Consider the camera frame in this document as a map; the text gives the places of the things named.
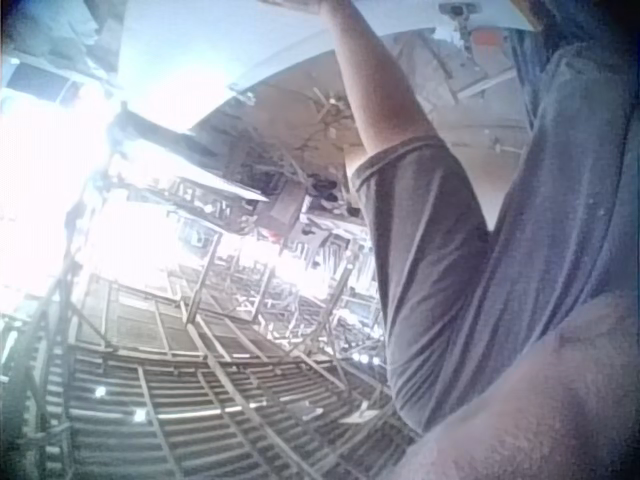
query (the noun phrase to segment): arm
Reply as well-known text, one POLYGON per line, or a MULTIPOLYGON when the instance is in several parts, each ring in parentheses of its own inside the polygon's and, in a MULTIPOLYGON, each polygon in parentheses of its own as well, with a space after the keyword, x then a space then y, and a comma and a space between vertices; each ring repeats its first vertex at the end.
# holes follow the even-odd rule
POLYGON ((435 135, 404 72, 351 0, 324 0, 321 12, 336 41, 347 96, 367 153, 374 155, 415 136, 435 135))

